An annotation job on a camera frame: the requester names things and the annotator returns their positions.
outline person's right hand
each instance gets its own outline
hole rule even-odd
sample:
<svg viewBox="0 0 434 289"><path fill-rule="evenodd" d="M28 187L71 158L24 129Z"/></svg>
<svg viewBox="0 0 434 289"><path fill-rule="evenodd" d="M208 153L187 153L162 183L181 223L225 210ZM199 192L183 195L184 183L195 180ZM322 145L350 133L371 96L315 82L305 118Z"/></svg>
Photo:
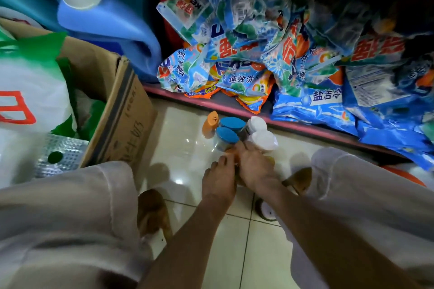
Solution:
<svg viewBox="0 0 434 289"><path fill-rule="evenodd" d="M269 182L278 182L274 165L251 142L239 141L235 148L240 157L240 177L246 186L258 193L258 187Z"/></svg>

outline pink shelf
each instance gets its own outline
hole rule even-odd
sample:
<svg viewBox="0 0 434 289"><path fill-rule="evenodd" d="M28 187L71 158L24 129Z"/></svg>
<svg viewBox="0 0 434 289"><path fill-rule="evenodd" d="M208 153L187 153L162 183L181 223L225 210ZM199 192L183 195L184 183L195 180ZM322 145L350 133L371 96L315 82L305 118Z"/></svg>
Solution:
<svg viewBox="0 0 434 289"><path fill-rule="evenodd" d="M210 100L205 100L186 97L184 94L171 93L165 89L162 89L159 84L144 84L143 87L150 95L158 95L180 103L190 104L191 106L196 106L207 110L215 110L223 114L229 114L241 118L250 118L251 116L253 116L253 113L244 109L241 105L238 104L238 102L234 98L228 97L222 93L217 93ZM359 143L356 137L345 133L322 128L319 126L305 125L298 122L271 120L269 115L271 114L272 109L273 106L271 105L271 103L266 102L263 105L259 116L262 117L268 125L276 129L297 133L312 138L319 138L321 140L350 146L359 150L400 156L399 154L378 145Z"/></svg>

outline cardboard box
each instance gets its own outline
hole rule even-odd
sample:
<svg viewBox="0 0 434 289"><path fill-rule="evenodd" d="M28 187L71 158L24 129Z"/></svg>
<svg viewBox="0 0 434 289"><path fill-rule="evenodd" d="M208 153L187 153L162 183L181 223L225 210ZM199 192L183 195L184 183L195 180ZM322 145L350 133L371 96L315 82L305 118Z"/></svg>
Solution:
<svg viewBox="0 0 434 289"><path fill-rule="evenodd" d="M3 18L0 25L17 39L51 32ZM122 160L135 173L157 111L128 59L71 37L66 38L60 57L69 58L77 88L107 103L81 167ZM137 179L136 187L141 187Z"/></svg>

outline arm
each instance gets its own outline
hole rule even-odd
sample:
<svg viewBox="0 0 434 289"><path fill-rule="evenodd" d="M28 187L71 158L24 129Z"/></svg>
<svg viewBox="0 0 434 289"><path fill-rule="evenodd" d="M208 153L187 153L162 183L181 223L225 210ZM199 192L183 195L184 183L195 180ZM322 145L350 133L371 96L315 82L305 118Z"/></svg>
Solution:
<svg viewBox="0 0 434 289"><path fill-rule="evenodd" d="M200 289L220 221L235 198L234 156L220 157L205 171L202 201L163 249L139 289Z"/></svg>
<svg viewBox="0 0 434 289"><path fill-rule="evenodd" d="M279 215L330 288L420 288L350 229L296 196L248 142L237 145L240 176Z"/></svg>

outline hand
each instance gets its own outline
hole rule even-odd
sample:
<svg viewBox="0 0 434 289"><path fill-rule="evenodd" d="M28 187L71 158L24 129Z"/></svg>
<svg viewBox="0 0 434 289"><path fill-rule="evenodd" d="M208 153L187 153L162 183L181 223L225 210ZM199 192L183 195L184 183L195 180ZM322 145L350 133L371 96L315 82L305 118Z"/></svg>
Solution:
<svg viewBox="0 0 434 289"><path fill-rule="evenodd" d="M222 155L218 163L213 162L202 178L202 201L210 202L224 214L236 193L234 155Z"/></svg>
<svg viewBox="0 0 434 289"><path fill-rule="evenodd" d="M274 165L251 142L239 141L235 148L240 157L240 177L249 189L258 193L263 184L279 182Z"/></svg>

